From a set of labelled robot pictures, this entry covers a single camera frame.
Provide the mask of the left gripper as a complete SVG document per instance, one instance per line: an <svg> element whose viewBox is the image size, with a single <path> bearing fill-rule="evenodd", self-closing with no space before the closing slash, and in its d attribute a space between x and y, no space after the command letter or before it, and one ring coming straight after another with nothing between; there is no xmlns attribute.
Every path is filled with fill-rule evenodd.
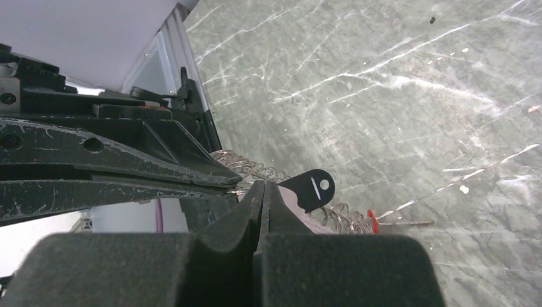
<svg viewBox="0 0 542 307"><path fill-rule="evenodd" d="M157 198L233 199L229 188L239 175L220 163L209 176L189 167L191 153L202 147L182 125L193 117L178 100L138 87L130 95L82 95L58 67L2 45L2 167L60 166L183 184L2 181L1 226Z"/></svg>

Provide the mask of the black key tag with key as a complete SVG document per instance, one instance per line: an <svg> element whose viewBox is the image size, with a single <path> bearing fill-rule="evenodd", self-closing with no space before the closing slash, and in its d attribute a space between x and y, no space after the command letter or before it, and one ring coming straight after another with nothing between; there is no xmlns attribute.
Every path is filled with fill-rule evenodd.
<svg viewBox="0 0 542 307"><path fill-rule="evenodd" d="M322 209L335 195L335 183L327 171L312 169L278 183L278 187L286 207L310 232L336 234L330 227L309 217L309 213Z"/></svg>

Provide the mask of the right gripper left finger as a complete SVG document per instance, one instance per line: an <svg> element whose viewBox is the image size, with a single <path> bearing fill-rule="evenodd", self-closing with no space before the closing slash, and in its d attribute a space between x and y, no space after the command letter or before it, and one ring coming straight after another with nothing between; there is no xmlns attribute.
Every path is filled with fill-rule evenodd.
<svg viewBox="0 0 542 307"><path fill-rule="evenodd" d="M59 233L42 239L2 306L250 306L265 185L198 233Z"/></svg>

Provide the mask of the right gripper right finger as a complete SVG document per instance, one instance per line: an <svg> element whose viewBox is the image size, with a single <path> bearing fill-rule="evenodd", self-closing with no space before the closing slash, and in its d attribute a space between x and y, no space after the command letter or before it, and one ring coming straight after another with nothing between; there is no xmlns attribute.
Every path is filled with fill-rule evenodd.
<svg viewBox="0 0 542 307"><path fill-rule="evenodd" d="M430 258L402 235L313 233L275 183L263 197L255 306L443 306Z"/></svg>

